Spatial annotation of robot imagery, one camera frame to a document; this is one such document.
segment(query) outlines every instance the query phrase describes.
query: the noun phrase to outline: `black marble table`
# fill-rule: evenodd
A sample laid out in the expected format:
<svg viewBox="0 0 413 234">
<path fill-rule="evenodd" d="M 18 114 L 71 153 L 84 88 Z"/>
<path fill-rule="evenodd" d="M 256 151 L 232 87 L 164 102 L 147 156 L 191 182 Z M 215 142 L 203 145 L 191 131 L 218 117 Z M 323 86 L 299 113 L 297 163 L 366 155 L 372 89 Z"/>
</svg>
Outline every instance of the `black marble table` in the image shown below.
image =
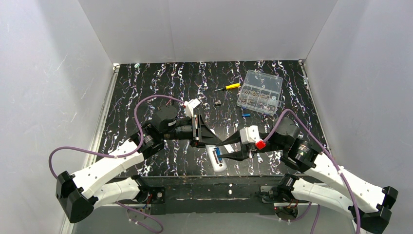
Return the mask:
<svg viewBox="0 0 413 234">
<path fill-rule="evenodd" d="M 258 125 L 270 131 L 274 119 L 285 108 L 292 109 L 306 126 L 325 143 L 319 119 L 298 61 L 231 61 L 231 62 L 185 62 L 146 63 L 135 69 L 135 64 L 121 64 L 113 92 L 105 130 L 100 143 L 100 152 L 108 153 L 117 148 L 130 135 L 138 131 L 133 120 L 135 105 L 153 94 L 174 96 L 181 100 L 198 98 L 201 104 L 195 114 L 202 114 L 207 125 L 224 140 L 237 129 Z M 241 83 L 248 70 L 261 71 L 283 78 L 280 100 L 282 106 L 273 116 L 243 110 L 237 106 L 239 89 L 214 92 L 231 83 Z M 214 106 L 220 100 L 221 106 Z M 138 110 L 143 122 L 168 100 L 156 98 Z M 184 117 L 181 108 L 179 117 Z M 224 159 L 227 170 L 216 173 L 212 169 L 205 149 L 192 148 L 187 140 L 168 140 L 165 149 L 146 160 L 143 165 L 129 168 L 122 176 L 246 176 L 282 175 L 295 173 L 280 162 L 280 153 L 260 154 L 257 158 L 237 162 Z"/>
</svg>

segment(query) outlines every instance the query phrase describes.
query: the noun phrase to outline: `yellow screwdriver handle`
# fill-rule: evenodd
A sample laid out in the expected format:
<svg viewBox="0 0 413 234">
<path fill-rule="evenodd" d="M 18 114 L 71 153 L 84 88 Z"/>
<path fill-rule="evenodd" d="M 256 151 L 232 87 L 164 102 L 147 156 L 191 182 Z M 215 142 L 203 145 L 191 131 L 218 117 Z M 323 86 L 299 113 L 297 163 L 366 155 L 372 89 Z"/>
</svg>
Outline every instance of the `yellow screwdriver handle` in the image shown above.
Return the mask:
<svg viewBox="0 0 413 234">
<path fill-rule="evenodd" d="M 231 85 L 225 86 L 225 88 L 226 89 L 233 89 L 233 88 L 238 88 L 239 86 L 240 86 L 240 84 L 236 83 L 236 84 L 231 84 Z"/>
</svg>

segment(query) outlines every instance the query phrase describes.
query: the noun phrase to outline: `gray floor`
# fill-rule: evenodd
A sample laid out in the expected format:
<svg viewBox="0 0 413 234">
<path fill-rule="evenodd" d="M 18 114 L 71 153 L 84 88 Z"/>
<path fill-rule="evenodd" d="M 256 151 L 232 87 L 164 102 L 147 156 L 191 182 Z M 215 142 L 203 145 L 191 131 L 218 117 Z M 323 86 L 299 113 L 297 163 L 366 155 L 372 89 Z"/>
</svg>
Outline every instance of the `gray floor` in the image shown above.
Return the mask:
<svg viewBox="0 0 413 234">
<path fill-rule="evenodd" d="M 159 215 L 165 227 L 164 234 L 308 234 L 317 211 L 312 206 L 310 212 L 302 220 L 288 225 L 268 219 L 255 217 L 255 214 L 167 214 Z M 158 228 L 152 220 L 146 224 Z M 143 227 L 129 223 L 124 208 L 102 207 L 91 216 L 75 224 L 73 234 L 113 234 L 133 233 L 150 234 Z M 349 219 L 322 207 L 320 217 L 314 231 L 315 234 L 353 234 L 353 225 Z"/>
</svg>

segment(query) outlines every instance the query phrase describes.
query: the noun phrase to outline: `yellow screwdriver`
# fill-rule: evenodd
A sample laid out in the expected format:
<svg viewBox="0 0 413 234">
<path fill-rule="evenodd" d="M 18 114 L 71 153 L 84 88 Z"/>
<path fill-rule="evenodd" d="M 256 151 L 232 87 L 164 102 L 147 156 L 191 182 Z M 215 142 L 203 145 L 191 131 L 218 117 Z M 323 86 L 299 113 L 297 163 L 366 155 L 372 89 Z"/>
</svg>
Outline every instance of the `yellow screwdriver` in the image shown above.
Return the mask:
<svg viewBox="0 0 413 234">
<path fill-rule="evenodd" d="M 225 88 L 222 88 L 222 89 L 217 89 L 216 91 L 219 91 L 219 90 L 228 90 L 228 89 L 233 89 L 233 88 L 238 88 L 240 86 L 240 84 L 239 83 L 236 83 L 236 84 L 230 84 L 230 85 L 228 85 L 228 86 L 225 86 Z"/>
</svg>

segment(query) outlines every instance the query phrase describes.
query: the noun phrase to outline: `marble tabletop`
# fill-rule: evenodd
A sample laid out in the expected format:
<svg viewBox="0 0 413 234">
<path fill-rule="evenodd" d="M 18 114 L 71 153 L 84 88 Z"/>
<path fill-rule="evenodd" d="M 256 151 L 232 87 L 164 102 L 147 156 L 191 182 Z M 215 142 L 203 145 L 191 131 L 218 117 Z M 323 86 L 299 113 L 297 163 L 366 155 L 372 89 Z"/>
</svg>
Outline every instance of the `marble tabletop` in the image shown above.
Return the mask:
<svg viewBox="0 0 413 234">
<path fill-rule="evenodd" d="M 274 116 L 265 116 L 238 107 L 236 102 L 239 89 L 214 92 L 215 89 L 231 83 L 242 84 L 248 70 L 283 78 L 280 95 L 282 105 Z M 138 131 L 133 120 L 135 105 L 153 94 L 174 96 L 184 101 L 198 98 L 202 103 L 195 109 L 195 114 L 201 114 L 206 124 L 214 129 L 222 140 L 237 129 L 250 125 L 258 125 L 261 130 L 269 132 L 274 119 L 283 109 L 289 108 L 295 111 L 307 128 L 325 144 L 307 81 L 298 61 L 142 63 L 137 68 L 135 64 L 120 65 L 100 142 L 101 153 L 113 151 Z M 221 101 L 221 106 L 214 106 L 217 100 Z M 166 99 L 156 98 L 144 104 L 138 110 L 141 122 L 151 119 L 153 113 L 166 103 Z M 241 117 L 242 114 L 251 114 L 251 117 Z M 178 116 L 185 116 L 183 108 Z M 300 136 L 309 139 L 307 134 Z M 246 176 L 295 173 L 295 170 L 280 162 L 280 156 L 279 152 L 260 154 L 262 163 L 258 163 L 257 158 L 242 162 L 224 159 L 227 170 L 216 173 L 205 149 L 192 148 L 187 140 L 168 140 L 164 150 L 143 164 L 129 168 L 121 176 Z"/>
</svg>

